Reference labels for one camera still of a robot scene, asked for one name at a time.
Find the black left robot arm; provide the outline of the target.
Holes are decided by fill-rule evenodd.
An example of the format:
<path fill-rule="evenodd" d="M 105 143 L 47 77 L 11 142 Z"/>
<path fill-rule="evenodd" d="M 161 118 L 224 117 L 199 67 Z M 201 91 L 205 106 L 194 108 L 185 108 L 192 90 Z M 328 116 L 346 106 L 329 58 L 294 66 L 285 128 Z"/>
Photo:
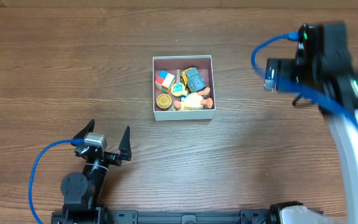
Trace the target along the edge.
<path fill-rule="evenodd" d="M 60 186 L 64 197 L 61 213 L 53 213 L 51 223 L 116 223 L 107 206 L 98 200 L 109 166 L 121 166 L 122 161 L 132 158 L 130 127 L 124 131 L 119 144 L 119 153 L 108 152 L 103 134 L 93 132 L 92 119 L 79 133 L 73 136 L 75 156 L 85 160 L 81 172 L 66 175 Z"/>

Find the white plush duck toy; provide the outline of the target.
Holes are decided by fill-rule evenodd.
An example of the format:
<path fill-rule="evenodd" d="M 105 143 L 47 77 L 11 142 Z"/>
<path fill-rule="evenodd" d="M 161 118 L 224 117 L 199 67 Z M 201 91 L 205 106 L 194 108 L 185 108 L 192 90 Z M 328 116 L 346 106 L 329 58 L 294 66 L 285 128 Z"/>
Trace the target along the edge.
<path fill-rule="evenodd" d="M 173 106 L 178 111 L 203 110 L 205 107 L 211 109 L 214 103 L 213 99 L 204 98 L 210 91 L 210 87 L 206 87 L 204 90 L 190 93 L 184 98 L 181 98 L 180 101 L 175 100 Z"/>

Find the colourful puzzle cube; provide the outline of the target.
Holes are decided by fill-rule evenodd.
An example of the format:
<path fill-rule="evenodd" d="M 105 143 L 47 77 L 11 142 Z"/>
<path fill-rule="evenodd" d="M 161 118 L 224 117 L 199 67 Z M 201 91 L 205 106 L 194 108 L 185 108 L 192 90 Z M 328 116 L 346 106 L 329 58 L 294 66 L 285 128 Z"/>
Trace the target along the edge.
<path fill-rule="evenodd" d="M 165 70 L 161 70 L 155 79 L 155 87 L 162 93 L 168 93 L 176 82 L 176 77 Z"/>

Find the yellow grey toy truck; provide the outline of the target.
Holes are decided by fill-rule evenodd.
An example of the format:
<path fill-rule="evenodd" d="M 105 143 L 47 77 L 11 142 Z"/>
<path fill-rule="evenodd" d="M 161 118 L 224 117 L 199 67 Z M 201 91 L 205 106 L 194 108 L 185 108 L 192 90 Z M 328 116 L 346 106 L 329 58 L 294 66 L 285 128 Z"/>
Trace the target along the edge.
<path fill-rule="evenodd" d="M 199 92 L 207 87 L 196 67 L 190 67 L 182 71 L 181 82 L 191 93 Z"/>

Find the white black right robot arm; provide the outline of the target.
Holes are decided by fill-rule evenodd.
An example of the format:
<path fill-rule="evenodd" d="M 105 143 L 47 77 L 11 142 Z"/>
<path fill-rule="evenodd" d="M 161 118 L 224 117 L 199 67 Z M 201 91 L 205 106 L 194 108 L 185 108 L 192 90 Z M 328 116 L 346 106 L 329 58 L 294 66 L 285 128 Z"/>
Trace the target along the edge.
<path fill-rule="evenodd" d="M 318 106 L 337 147 L 348 223 L 358 223 L 358 72 L 353 69 L 343 22 L 303 24 L 283 34 L 298 44 L 294 58 L 269 58 L 264 88 L 295 94 Z"/>

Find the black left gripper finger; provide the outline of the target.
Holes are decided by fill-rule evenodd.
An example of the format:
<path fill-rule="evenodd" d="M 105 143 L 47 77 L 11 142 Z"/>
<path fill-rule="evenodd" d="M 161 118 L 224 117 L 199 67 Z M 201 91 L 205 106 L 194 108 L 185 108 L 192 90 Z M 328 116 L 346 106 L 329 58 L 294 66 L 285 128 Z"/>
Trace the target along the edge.
<path fill-rule="evenodd" d="M 131 130 L 130 130 L 130 127 L 127 126 L 126 130 L 124 131 L 121 142 L 119 144 L 119 147 L 118 147 L 118 149 L 120 151 L 121 160 L 124 160 L 124 161 L 130 161 L 132 158 L 130 136 L 131 136 Z"/>
<path fill-rule="evenodd" d="M 88 133 L 94 130 L 94 119 L 92 119 L 79 133 L 73 136 L 73 139 L 84 139 Z"/>

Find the yellow round toy disc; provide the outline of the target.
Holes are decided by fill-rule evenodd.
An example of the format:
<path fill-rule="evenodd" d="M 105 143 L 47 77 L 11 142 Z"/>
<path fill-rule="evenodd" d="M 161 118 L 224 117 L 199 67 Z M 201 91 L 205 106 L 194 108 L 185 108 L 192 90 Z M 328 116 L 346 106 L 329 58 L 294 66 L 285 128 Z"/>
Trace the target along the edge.
<path fill-rule="evenodd" d="M 161 110 L 168 110 L 172 105 L 172 98 L 169 94 L 162 93 L 156 99 L 156 105 Z"/>

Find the yellow blue rattle drum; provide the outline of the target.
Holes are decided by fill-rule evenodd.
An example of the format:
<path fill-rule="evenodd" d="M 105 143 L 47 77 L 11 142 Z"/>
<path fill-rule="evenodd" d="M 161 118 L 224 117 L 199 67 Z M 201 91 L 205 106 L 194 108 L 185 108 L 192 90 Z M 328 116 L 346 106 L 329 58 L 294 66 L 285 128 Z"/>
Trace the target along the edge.
<path fill-rule="evenodd" d="M 171 88 L 171 94 L 177 98 L 180 98 L 181 96 L 186 96 L 188 94 L 186 86 L 181 82 L 180 69 L 176 70 L 176 80 L 175 84 Z"/>

